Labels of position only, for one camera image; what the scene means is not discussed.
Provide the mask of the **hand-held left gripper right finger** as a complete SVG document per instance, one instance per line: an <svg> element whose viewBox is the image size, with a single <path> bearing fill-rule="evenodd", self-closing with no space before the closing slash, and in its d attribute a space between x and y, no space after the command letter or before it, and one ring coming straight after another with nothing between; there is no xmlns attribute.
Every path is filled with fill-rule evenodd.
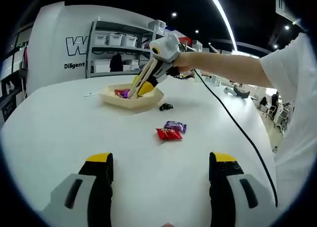
<svg viewBox="0 0 317 227"><path fill-rule="evenodd" d="M212 227L269 227L277 219L269 190L233 156L210 153L209 181Z"/></svg>

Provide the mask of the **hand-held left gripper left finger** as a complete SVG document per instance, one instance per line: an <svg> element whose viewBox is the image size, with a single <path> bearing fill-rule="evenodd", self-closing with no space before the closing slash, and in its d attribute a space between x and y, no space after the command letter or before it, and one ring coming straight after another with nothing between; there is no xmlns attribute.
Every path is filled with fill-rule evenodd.
<svg viewBox="0 0 317 227"><path fill-rule="evenodd" d="M110 227L112 182L113 154L90 156L51 192L44 221L51 227Z"/></svg>

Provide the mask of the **person's right hand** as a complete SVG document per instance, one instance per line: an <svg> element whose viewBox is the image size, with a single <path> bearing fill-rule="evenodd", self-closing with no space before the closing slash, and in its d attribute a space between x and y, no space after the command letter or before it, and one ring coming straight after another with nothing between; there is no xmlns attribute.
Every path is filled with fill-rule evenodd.
<svg viewBox="0 0 317 227"><path fill-rule="evenodd" d="M185 73L195 68L195 52L180 53L176 60L173 61L173 66L176 67L179 73Z"/></svg>

